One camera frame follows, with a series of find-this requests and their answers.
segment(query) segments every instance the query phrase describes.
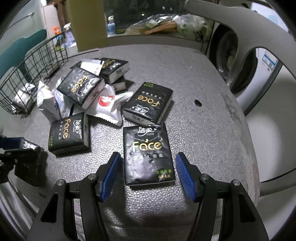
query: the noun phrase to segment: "red circular logo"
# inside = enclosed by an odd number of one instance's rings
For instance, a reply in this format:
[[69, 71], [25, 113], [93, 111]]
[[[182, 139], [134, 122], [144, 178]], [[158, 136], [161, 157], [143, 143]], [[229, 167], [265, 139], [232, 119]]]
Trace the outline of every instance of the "red circular logo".
[[99, 98], [99, 104], [103, 107], [106, 107], [108, 105], [111, 104], [111, 101], [114, 100], [114, 96], [111, 95], [111, 96], [100, 96]]

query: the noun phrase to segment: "teal plastic chair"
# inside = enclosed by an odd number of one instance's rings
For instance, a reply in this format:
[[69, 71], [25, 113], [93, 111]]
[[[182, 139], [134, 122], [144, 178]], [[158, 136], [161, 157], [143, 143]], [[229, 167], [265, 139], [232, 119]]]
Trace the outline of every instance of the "teal plastic chair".
[[[17, 67], [20, 62], [25, 58], [26, 53], [34, 46], [45, 40], [47, 32], [41, 29], [29, 37], [22, 37], [13, 42], [1, 55], [0, 55], [0, 78], [11, 67]], [[28, 73], [25, 63], [21, 63], [18, 69], [25, 77], [26, 81], [32, 81], [31, 75]]]

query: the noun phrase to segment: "washing machine door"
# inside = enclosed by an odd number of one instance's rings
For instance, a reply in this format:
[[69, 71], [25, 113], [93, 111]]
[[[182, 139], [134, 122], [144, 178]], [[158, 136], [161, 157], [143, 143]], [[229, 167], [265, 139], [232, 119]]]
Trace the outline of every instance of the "washing machine door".
[[[217, 68], [225, 81], [233, 66], [237, 47], [238, 38], [235, 32], [226, 26], [219, 25], [214, 32], [210, 43], [209, 60]], [[258, 58], [256, 56], [256, 50], [253, 50], [248, 54], [243, 67], [231, 88], [233, 94], [240, 92], [248, 86], [254, 77], [257, 64]]]

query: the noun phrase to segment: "blue and white sticker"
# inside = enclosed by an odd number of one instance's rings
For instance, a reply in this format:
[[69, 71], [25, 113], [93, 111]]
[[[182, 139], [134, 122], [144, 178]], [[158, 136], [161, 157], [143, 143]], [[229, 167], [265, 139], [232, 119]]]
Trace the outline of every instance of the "blue and white sticker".
[[270, 68], [271, 70], [274, 68], [277, 62], [277, 58], [268, 50], [265, 51], [265, 54], [262, 58], [262, 61]]

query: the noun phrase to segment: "washing machine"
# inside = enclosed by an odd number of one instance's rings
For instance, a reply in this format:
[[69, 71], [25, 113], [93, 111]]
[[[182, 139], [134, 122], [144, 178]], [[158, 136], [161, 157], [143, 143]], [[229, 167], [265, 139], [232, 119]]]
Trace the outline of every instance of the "washing machine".
[[[245, 7], [250, 11], [256, 11], [288, 31], [278, 14], [265, 1], [260, 0], [255, 3], [251, 1], [220, 0], [219, 4], [227, 7]], [[235, 32], [227, 26], [215, 23], [207, 56], [224, 80], [227, 79], [233, 65], [237, 46], [238, 39]], [[282, 63], [266, 49], [257, 48], [249, 53], [231, 89], [245, 115], [262, 98], [281, 67]]]

